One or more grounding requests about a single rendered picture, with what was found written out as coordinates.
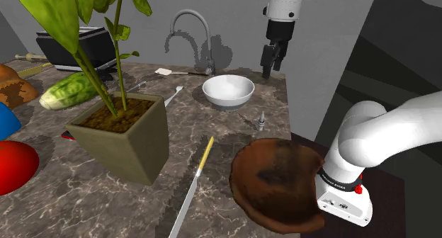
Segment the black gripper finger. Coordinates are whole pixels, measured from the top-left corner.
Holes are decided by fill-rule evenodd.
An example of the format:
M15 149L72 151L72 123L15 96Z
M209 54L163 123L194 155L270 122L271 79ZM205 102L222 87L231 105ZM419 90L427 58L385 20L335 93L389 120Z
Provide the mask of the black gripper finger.
M262 77L269 79L276 59L277 45L264 45L260 65L262 66Z
M281 69L281 63L286 56L286 50L280 49L278 53L276 53L275 59L273 61L273 70L279 72Z

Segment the white bowl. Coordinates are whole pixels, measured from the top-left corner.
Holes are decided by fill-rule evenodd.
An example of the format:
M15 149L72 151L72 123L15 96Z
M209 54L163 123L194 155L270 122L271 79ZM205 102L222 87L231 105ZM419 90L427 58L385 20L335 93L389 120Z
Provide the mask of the white bowl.
M224 74L206 80L202 90L216 109L235 111L251 98L255 85L244 76Z

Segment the white spoon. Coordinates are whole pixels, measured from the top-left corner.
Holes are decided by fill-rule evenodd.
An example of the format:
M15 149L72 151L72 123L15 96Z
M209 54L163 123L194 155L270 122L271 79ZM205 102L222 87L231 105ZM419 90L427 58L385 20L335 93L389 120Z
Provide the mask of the white spoon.
M169 103L172 101L172 99L173 99L173 98L179 93L179 91L182 90L182 89L183 89L183 86L177 86L177 87L175 88L175 93L174 93L172 96L168 97L168 98L164 101L164 106L167 107L167 106L169 105Z

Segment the white spatula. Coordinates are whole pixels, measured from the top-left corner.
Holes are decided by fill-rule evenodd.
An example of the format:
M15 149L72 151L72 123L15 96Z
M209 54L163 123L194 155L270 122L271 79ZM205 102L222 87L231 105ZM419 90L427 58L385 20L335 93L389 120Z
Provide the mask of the white spatula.
M197 76L205 76L205 74L203 73L197 73L197 72L173 72L170 69L165 69L165 68L158 68L155 71L156 74L160 74L160 75L170 75L170 74L190 74L190 75L197 75Z

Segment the brown wooden bowl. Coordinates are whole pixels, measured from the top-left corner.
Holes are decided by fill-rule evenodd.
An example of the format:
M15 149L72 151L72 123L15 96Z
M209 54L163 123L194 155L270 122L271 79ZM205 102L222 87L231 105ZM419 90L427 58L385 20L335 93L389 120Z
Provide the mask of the brown wooden bowl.
M232 196L251 220L272 232L319 230L325 220L314 179L323 164L316 151L290 140L254 140L232 160Z

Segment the potted green plant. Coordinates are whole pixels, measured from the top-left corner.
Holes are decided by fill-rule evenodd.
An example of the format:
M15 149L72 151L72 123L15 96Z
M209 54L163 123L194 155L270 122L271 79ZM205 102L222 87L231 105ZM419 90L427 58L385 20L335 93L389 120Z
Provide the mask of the potted green plant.
M105 13L116 5L115 18L106 20L116 63L129 54L118 43L127 40L130 27L120 24L123 0L19 0L44 30L69 52L101 101L70 120L66 129L79 145L109 172L151 186L169 158L166 107L161 96L129 93L121 84L108 92L79 41L79 24L89 23L94 11ZM132 0L146 16L152 14L147 0Z

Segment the black toaster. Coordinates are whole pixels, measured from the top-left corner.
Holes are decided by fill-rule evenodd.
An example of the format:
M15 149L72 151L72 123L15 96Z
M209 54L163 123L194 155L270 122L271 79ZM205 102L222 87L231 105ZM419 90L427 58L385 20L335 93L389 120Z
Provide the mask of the black toaster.
M72 55L45 30L37 32L36 42L48 61L56 69L73 72L81 71L81 67ZM107 69L116 64L113 41L110 33L104 27L80 27L79 44L84 49L95 70Z

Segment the green cucumber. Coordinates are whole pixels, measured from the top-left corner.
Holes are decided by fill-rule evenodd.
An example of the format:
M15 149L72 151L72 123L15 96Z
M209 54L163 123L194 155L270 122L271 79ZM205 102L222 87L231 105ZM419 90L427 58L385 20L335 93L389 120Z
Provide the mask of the green cucumber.
M40 105L52 111L64 110L87 102L98 95L83 72L76 72L53 84L39 100Z

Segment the yellow flat utensil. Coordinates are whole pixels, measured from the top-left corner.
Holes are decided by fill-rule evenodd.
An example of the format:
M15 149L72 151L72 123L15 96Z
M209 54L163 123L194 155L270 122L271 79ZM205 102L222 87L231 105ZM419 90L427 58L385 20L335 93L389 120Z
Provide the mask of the yellow flat utensil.
M50 67L50 66L52 66L51 63L44 63L44 64L36 66L36 67L31 67L31 68L28 68L28 69L24 69L23 71L20 71L18 73L18 75L19 75L20 78L29 77L29 76L32 76L34 74L41 73L43 68Z

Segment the wooden rolling pin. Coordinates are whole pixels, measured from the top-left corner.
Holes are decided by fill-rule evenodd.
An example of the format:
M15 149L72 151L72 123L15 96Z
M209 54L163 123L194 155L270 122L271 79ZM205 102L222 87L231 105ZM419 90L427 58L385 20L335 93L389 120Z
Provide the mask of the wooden rolling pin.
M15 55L16 60L27 60L30 62L41 62L41 61L47 61L47 58L45 55L37 55L34 53L28 53L26 55Z

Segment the brown bread loaf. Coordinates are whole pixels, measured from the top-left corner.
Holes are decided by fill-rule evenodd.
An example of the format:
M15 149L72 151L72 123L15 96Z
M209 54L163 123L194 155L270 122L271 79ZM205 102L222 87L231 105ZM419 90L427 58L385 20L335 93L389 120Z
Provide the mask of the brown bread loaf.
M0 64L0 102L9 109L14 109L32 101L38 95L35 87L20 78L14 69Z

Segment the blue object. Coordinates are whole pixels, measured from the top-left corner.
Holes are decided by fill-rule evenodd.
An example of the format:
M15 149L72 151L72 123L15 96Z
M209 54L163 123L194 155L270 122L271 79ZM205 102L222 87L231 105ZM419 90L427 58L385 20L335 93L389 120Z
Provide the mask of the blue object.
M21 128L21 122L15 114L0 102L0 140L5 140Z

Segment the red round object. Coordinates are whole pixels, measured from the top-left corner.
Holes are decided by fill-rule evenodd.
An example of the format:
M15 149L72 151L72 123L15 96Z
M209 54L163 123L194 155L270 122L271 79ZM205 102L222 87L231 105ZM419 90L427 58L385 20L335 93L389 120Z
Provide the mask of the red round object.
M24 186L39 167L38 153L28 144L0 141L0 196Z

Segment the yellow handled knife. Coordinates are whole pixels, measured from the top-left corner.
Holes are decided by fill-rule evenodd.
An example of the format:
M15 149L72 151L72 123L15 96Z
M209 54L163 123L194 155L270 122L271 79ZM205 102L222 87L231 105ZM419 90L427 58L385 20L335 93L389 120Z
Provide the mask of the yellow handled knife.
M203 154L203 156L200 160L200 163L198 165L198 169L195 172L195 176L193 178L192 184L190 185L190 188L186 194L186 198L184 199L181 209L178 212L178 215L177 215L174 225L169 233L168 238L177 238L177 236L179 234L183 220L186 217L186 214L187 214L188 209L190 207L191 201L193 200L193 197L195 195L196 187L198 185L198 179L202 173L203 167L205 166L205 163L206 163L206 160L207 160L208 155L210 153L210 150L212 148L213 142L214 142L214 137L212 136L209 139L209 142L205 148L204 154Z

